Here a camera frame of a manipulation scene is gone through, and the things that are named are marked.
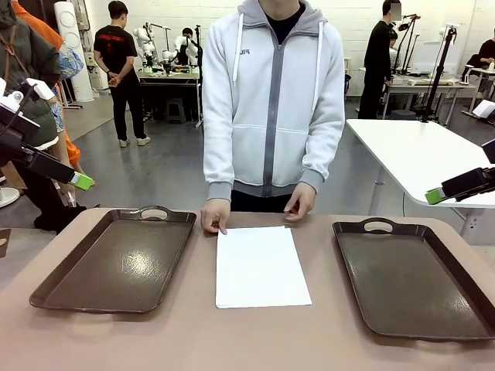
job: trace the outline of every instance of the tray rim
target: tray rim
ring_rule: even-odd
[[[396,333],[381,332],[381,331],[377,330],[375,327],[373,327],[372,324],[370,323],[369,318],[367,317],[367,314],[363,310],[363,306],[361,304],[360,296],[357,294],[357,288],[356,288],[356,285],[355,285],[355,280],[353,279],[353,275],[351,274],[350,263],[346,259],[345,253],[343,252],[343,248],[342,248],[341,243],[340,243],[339,236],[341,236],[342,234],[346,234],[346,233],[339,231],[337,229],[337,227],[338,226],[342,226],[344,224],[353,224],[353,225],[361,224],[361,225],[364,226],[365,224],[374,223],[374,222],[387,223],[387,224],[392,225],[393,227],[395,227],[395,226],[421,227],[421,228],[424,228],[426,230],[431,231],[432,234],[433,234],[433,236],[435,236],[437,239],[439,239],[442,242],[442,240],[438,237],[438,235],[436,234],[436,232],[430,226],[421,225],[421,224],[410,224],[410,223],[396,223],[396,222],[394,222],[392,220],[389,220],[389,219],[386,219],[386,218],[382,218],[382,217],[370,217],[370,218],[363,219],[363,220],[361,220],[359,222],[341,221],[341,222],[333,222],[332,223],[332,229],[333,229],[333,232],[335,233],[336,244],[339,247],[340,257],[342,258],[342,261],[345,264],[346,272],[347,272],[347,278],[348,278],[348,280],[350,282],[350,286],[353,289],[354,299],[356,300],[357,306],[358,306],[359,311],[361,313],[361,318],[363,319],[364,324],[373,333],[375,333],[377,335],[380,335],[380,336],[387,336],[387,337],[396,338],[396,339],[425,340],[425,341],[433,341],[433,342],[479,342],[479,341],[487,341],[488,342],[488,341],[491,341],[491,340],[495,340],[495,333],[492,336],[489,336],[489,335],[488,336],[431,336],[431,335],[423,335],[423,336],[421,336],[421,335],[400,335],[400,334],[396,334]],[[393,234],[393,232],[392,233],[385,232],[385,233],[377,233],[377,234],[386,235],[386,234]],[[399,234],[399,233],[397,233],[397,235],[398,236],[407,236],[407,234]],[[444,247],[450,252],[449,248],[445,244],[444,244]],[[455,256],[453,256],[453,254],[452,254],[452,257],[464,269],[463,265],[456,259]],[[473,280],[473,278],[471,277],[471,275],[469,274],[469,272],[467,272],[466,270],[464,270],[464,271]],[[478,286],[478,284],[474,280],[473,280],[473,282],[479,288],[479,290],[483,293],[483,291]]]
[[[167,213],[167,218],[170,218],[170,220],[168,220],[168,219],[162,220],[162,219],[158,219],[158,218],[137,219],[135,217],[136,215],[141,215],[141,213],[144,212],[144,211],[146,211],[146,210],[154,210],[154,209],[165,211]],[[127,218],[126,217],[119,218],[119,216],[121,214],[127,215],[128,217]],[[112,310],[108,310],[108,309],[95,309],[95,308],[67,308],[67,307],[49,306],[49,305],[39,304],[35,300],[36,293],[39,290],[41,290],[41,289],[44,288],[44,286],[47,284],[47,281],[50,279],[50,277],[52,277],[52,275],[55,274],[55,272],[57,271],[57,269],[59,269],[60,266],[62,266],[63,263],[66,260],[69,260],[70,255],[82,243],[84,243],[84,241],[93,233],[93,231],[95,231],[97,228],[101,228],[102,227],[101,223],[104,222],[105,218],[108,218],[108,217],[111,217],[111,216],[113,216],[114,219],[104,228],[104,230],[102,231],[102,233],[100,233],[98,235],[97,239],[91,244],[91,246],[93,246],[96,243],[96,241],[107,230],[107,228],[113,222],[115,222],[117,220],[137,220],[137,221],[144,220],[144,221],[151,221],[151,222],[156,222],[156,223],[186,223],[189,226],[189,228],[187,230],[187,233],[186,233],[186,235],[184,237],[184,241],[183,241],[181,247],[178,249],[177,254],[175,255],[175,258],[174,258],[174,260],[172,262],[170,271],[167,274],[167,276],[166,276],[166,278],[165,278],[165,280],[163,282],[163,285],[162,285],[162,288],[161,288],[161,290],[159,292],[158,298],[157,298],[156,302],[153,304],[153,306],[151,308],[147,308],[145,310],[129,310],[129,309],[125,309],[125,310],[120,310],[120,309],[118,309],[118,310],[113,310],[113,309]],[[178,218],[180,218],[181,216],[183,216],[184,221],[178,220]],[[166,292],[168,283],[172,279],[172,276],[173,276],[173,274],[174,274],[174,272],[176,270],[176,267],[177,267],[177,265],[179,263],[179,260],[180,260],[181,256],[183,255],[183,251],[185,250],[186,245],[187,245],[187,242],[188,242],[189,237],[190,237],[190,234],[193,231],[193,228],[194,228],[194,224],[196,222],[196,219],[197,219],[197,215],[194,212],[171,211],[171,210],[169,210],[169,209],[167,209],[167,208],[165,208],[163,206],[146,206],[146,207],[141,208],[141,209],[110,209],[110,210],[108,210],[97,221],[97,223],[90,229],[90,231],[88,232],[88,234],[85,237],[83,237],[83,239],[79,243],[77,243],[77,245],[52,269],[52,271],[45,277],[45,279],[37,286],[37,288],[29,296],[29,303],[34,308],[40,308],[40,309],[48,309],[48,310],[54,310],[54,311],[67,311],[67,312],[73,312],[73,313],[77,312],[77,313],[89,313],[89,314],[102,314],[102,315],[104,315],[104,314],[144,315],[144,314],[147,314],[147,313],[149,313],[151,311],[154,311],[162,303],[162,300],[163,300],[163,297],[165,296],[165,292]]]

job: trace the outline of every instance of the brown tray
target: brown tray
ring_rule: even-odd
[[[161,210],[164,217],[144,218]],[[32,293],[37,308],[146,313],[159,306],[196,221],[161,206],[116,209]]]
[[[392,231],[366,230],[371,222]],[[333,230],[373,332],[430,341],[495,339],[495,308],[432,229],[371,218],[334,223]]]

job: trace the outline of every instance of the white cylindrical air conditioner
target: white cylindrical air conditioner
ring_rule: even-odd
[[[79,29],[77,28],[76,13],[71,2],[56,2],[55,8],[56,24],[59,27],[59,34],[66,44],[74,49],[80,60],[84,63],[84,68],[70,81],[74,88],[74,95],[79,102],[90,102],[93,98],[90,77],[86,68],[83,46],[80,43]]]

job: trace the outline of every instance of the black hair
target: black hair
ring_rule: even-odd
[[[129,14],[127,6],[125,6],[123,2],[110,2],[110,4],[108,4],[108,11],[110,12],[110,18],[112,19],[119,19],[123,14]]]
[[[390,29],[390,40],[397,40],[399,35],[395,32],[394,29]]]
[[[384,15],[387,15],[391,10],[392,4],[401,4],[401,0],[385,0],[383,6]]]

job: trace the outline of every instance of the dark green coat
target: dark green coat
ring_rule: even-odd
[[[47,43],[34,30],[29,28],[26,22],[15,17],[10,0],[0,0],[0,34],[8,42],[15,25],[15,38],[13,48],[29,76],[22,70],[14,56],[9,56],[9,78],[7,89],[15,89],[19,80],[31,77],[42,80],[52,87],[60,78],[60,65],[58,52]],[[0,43],[0,77],[5,75],[5,58],[8,54],[3,44]],[[32,143],[39,147],[56,136],[56,124],[53,119],[50,106],[42,99],[29,100],[22,112],[25,117],[35,121],[41,128],[34,137]]]

